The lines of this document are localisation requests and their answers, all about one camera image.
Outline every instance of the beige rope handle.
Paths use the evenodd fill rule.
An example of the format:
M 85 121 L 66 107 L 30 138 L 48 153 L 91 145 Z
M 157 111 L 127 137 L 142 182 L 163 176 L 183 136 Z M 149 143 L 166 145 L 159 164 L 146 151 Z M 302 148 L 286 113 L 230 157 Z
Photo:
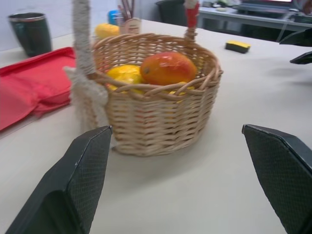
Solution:
M 76 67 L 86 76 L 95 73 L 96 68 L 91 53 L 90 45 L 90 0 L 73 0 L 73 28 L 74 48 L 76 52 Z M 198 0 L 185 0 L 185 8 L 193 9 Z M 195 27 L 188 28 L 185 34 L 186 39 L 194 40 Z

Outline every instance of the woven pattern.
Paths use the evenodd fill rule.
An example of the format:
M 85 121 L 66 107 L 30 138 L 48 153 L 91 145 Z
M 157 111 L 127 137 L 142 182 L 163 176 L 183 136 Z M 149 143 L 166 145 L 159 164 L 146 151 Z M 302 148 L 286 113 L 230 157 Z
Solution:
M 195 142 L 209 118 L 222 74 L 215 55 L 195 43 L 195 27 L 190 26 L 184 38 L 125 34 L 98 41 L 93 46 L 96 66 L 93 72 L 95 68 L 89 59 L 90 46 L 85 36 L 90 28 L 89 1 L 74 0 L 73 4 L 77 74 L 82 71 L 83 76 L 71 77 L 75 81 L 72 96 L 74 105 L 80 109 L 77 113 L 83 115 L 80 117 L 82 126 L 100 127 L 105 122 L 102 119 L 108 119 L 114 127 L 115 149 L 136 156 L 168 154 Z M 198 14 L 198 1 L 186 0 L 185 5 L 193 24 Z M 114 66 L 140 65 L 146 57 L 168 51 L 190 58 L 198 69 L 196 79 L 187 84 L 167 86 L 130 85 L 106 75 Z M 95 90 L 98 84 L 102 85 L 102 90 L 107 90 L 108 101 L 106 95 L 96 97 L 83 93 L 86 85 L 89 90 Z M 107 87 L 110 84 L 118 88 L 112 91 Z
M 91 224 L 102 192 L 109 148 L 107 137 L 92 139 L 79 163 L 71 181 L 68 192 L 77 210 L 81 227 L 89 233 Z
M 255 130 L 244 133 L 259 182 L 288 234 L 304 231 L 312 214 L 312 178 L 280 140 Z

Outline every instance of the white table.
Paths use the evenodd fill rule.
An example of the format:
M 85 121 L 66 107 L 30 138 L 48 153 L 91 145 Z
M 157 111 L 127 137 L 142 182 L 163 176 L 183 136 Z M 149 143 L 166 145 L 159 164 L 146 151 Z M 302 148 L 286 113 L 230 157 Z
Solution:
M 182 36 L 185 28 L 143 21 L 143 32 Z M 252 123 L 292 133 L 312 147 L 310 65 L 289 60 L 309 48 L 203 29 L 197 41 L 225 71 L 202 138 L 168 156 L 109 155 L 91 234 L 285 234 L 257 180 L 241 128 Z M 228 39 L 250 43 L 248 54 L 224 50 Z M 54 40 L 70 46 L 71 36 Z M 1 64 L 23 59 L 20 49 Z M 79 135 L 72 106 L 0 140 L 0 233 L 43 174 Z
M 282 29 L 283 25 L 286 23 L 285 19 L 272 19 L 267 17 L 259 16 L 249 16 L 238 14 L 237 10 L 232 8 L 227 8 L 227 11 L 220 12 L 216 11 L 215 8 L 210 7 L 200 7 L 199 17 L 198 17 L 198 27 L 203 28 L 204 19 L 211 20 L 224 20 L 235 23 L 249 24 L 254 26 L 262 26 L 268 28 Z M 291 31 L 303 31 L 312 27 L 312 24 L 308 23 L 298 23 L 298 22 L 288 22 L 286 29 Z

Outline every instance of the sponge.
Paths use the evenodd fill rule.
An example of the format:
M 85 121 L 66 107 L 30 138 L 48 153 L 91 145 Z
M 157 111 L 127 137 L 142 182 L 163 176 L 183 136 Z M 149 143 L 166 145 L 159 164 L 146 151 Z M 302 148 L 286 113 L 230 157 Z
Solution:
M 251 47 L 250 44 L 239 42 L 236 40 L 229 40 L 225 44 L 226 50 L 232 50 L 232 51 L 236 51 L 242 54 L 247 53 L 250 47 Z

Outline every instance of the black cup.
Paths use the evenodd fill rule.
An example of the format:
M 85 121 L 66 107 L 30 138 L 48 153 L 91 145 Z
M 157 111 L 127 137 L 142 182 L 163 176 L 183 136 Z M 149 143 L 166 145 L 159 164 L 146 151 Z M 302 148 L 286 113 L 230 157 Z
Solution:
M 21 13 L 8 16 L 19 43 L 29 57 L 52 50 L 50 33 L 45 15 Z

